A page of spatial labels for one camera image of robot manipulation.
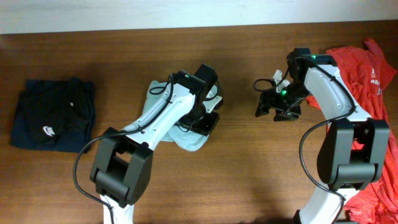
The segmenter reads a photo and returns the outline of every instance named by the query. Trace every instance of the white wall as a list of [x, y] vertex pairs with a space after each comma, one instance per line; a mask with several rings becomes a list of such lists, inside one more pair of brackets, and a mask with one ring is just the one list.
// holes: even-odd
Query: white wall
[[0, 34], [398, 18], [398, 0], [0, 0]]

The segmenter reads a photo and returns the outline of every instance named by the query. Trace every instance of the white logo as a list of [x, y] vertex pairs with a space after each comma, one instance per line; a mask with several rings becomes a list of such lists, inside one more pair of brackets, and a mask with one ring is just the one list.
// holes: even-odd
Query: white logo
[[50, 136], [50, 137], [52, 137], [52, 136], [55, 135], [55, 133], [54, 133], [54, 131], [52, 130], [51, 127], [44, 126], [44, 127], [43, 127], [43, 131], [44, 131], [44, 133], [45, 133], [46, 135], [48, 135], [48, 136]]

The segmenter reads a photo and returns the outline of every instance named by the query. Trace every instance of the wooden table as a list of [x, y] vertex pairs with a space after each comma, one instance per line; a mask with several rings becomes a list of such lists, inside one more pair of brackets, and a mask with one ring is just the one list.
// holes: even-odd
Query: wooden table
[[[8, 145], [18, 92], [28, 78], [65, 80], [78, 76], [96, 86], [93, 136], [121, 129], [142, 111], [151, 80], [170, 72], [216, 68], [224, 88], [221, 119], [207, 143], [187, 152], [162, 142], [154, 153], [149, 187], [136, 203], [134, 223], [267, 223], [291, 218], [315, 186], [300, 166], [302, 134], [323, 120], [302, 104], [299, 120], [275, 123], [255, 118], [257, 78], [285, 70], [294, 47], [313, 53], [374, 38], [398, 68], [398, 22], [339, 22], [195, 29], [118, 30], [0, 35], [0, 223], [101, 223], [102, 206], [72, 182], [76, 154], [18, 149]], [[398, 132], [398, 78], [384, 92], [391, 128]], [[310, 172], [325, 136], [315, 131], [305, 144]], [[78, 169], [88, 178], [96, 147]]]

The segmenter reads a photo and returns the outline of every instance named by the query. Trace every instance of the folded black clothing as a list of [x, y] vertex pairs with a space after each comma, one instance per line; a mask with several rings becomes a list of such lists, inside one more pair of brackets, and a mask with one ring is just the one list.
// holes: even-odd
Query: folded black clothing
[[95, 123], [94, 84], [28, 80], [19, 95], [11, 145], [24, 149], [79, 152]]

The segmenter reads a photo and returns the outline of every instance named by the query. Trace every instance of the clothing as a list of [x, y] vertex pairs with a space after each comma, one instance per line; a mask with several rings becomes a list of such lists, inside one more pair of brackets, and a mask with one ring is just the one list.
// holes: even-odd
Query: clothing
[[[149, 85], [149, 89], [147, 92], [147, 99], [145, 101], [144, 110], [142, 113], [145, 113], [151, 106], [159, 99], [161, 95], [153, 95], [149, 93], [149, 90], [153, 87], [165, 86], [166, 83], [159, 83], [158, 81], [152, 81]], [[216, 94], [217, 87], [213, 86], [210, 90], [212, 94]], [[183, 132], [177, 126], [172, 126], [170, 130], [165, 134], [162, 138], [162, 141], [167, 142], [175, 142], [181, 148], [188, 151], [196, 151], [201, 148], [205, 142], [207, 141], [208, 136], [203, 136], [198, 133], [194, 133], [193, 131]]]
[[94, 84], [27, 80], [19, 96], [11, 145], [23, 149], [79, 152], [95, 123]]
[[[382, 91], [397, 73], [384, 58], [384, 54], [372, 39], [364, 41], [367, 50], [342, 47], [326, 51], [333, 56], [341, 77], [359, 105], [374, 119], [388, 122]], [[318, 109], [313, 96], [308, 103]], [[352, 221], [359, 223], [398, 223], [398, 147], [390, 132], [386, 158], [380, 180], [369, 184], [345, 205]]]

